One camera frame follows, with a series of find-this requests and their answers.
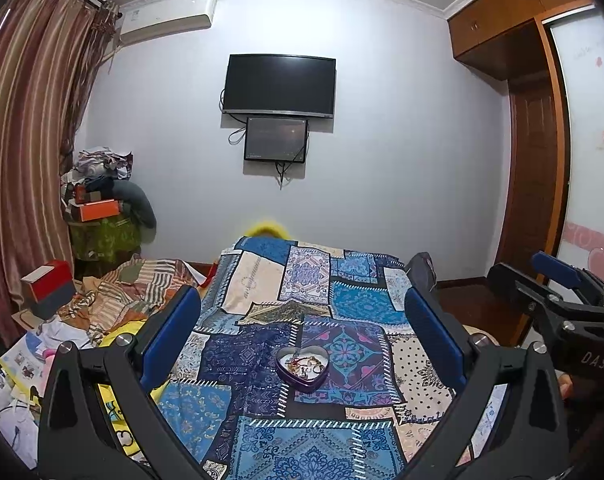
air conditioner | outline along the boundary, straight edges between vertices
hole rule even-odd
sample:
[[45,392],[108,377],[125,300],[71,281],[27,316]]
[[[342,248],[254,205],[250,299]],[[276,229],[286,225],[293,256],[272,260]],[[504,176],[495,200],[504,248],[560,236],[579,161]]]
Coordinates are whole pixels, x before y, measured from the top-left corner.
[[209,28],[216,0],[163,0],[124,15],[121,45],[159,36]]

wall-mounted monitor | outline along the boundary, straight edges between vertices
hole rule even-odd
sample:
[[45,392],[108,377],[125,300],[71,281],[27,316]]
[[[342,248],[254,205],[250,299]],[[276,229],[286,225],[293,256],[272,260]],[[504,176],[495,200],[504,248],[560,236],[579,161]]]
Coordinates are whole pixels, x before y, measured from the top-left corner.
[[245,160],[305,162],[308,121],[288,117],[249,117]]
[[229,57],[223,112],[333,117],[335,60],[276,54]]

metal screw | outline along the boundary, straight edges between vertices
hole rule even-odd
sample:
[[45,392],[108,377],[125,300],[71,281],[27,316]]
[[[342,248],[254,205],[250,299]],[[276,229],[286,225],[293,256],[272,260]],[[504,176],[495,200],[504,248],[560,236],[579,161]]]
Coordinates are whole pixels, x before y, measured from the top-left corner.
[[546,345],[541,341],[533,341],[533,344],[531,344],[531,346],[533,347],[533,350],[536,351],[538,354],[546,354]]
[[125,332],[124,334],[120,334],[115,338],[115,344],[117,346],[126,346],[131,344],[133,341],[133,334]]
[[60,343],[58,346],[58,352],[63,354],[68,354],[73,348],[73,343],[71,341],[64,341]]
[[493,344],[493,341],[490,340],[490,337],[488,337],[486,334],[483,334],[481,332],[476,332],[473,335],[471,335],[470,340],[473,342],[473,344],[475,346],[477,346],[477,348],[482,348],[483,346],[488,346],[488,345]]

yellow pillow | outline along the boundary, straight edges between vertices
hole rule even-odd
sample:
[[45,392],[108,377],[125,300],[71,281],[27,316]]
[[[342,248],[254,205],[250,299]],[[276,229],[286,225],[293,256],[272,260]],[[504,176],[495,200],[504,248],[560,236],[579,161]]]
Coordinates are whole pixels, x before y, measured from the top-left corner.
[[[110,345],[112,341],[120,334],[124,334],[127,332],[130,334],[138,333],[144,323],[145,321],[129,321],[125,325],[122,325],[119,329],[114,330],[107,336],[104,336],[104,339],[102,339],[100,346]],[[160,396],[162,396],[162,393],[167,383],[168,381],[151,391],[151,398],[153,399],[153,402],[157,403],[157,401],[160,399]],[[113,430],[118,436],[120,444],[122,444],[122,449],[124,449],[124,452],[128,456],[134,455],[135,453],[140,451],[140,446],[138,446],[138,443],[133,438],[133,434],[128,429],[127,421],[124,420],[122,410],[120,410],[118,402],[117,400],[115,400],[115,395],[113,395],[113,390],[110,386],[106,386],[105,384],[99,384],[98,386],[100,390],[100,395],[102,395],[102,400],[104,402],[104,405],[106,406],[106,411],[109,415],[109,418],[111,419]]]

wooden floor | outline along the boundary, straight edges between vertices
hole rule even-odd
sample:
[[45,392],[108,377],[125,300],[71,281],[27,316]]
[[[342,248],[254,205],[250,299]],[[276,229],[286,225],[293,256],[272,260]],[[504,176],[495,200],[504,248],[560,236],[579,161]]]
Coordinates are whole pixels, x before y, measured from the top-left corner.
[[501,345],[512,346],[520,313],[497,298],[488,286],[477,283],[438,288],[437,297],[442,308],[459,322],[485,330]]

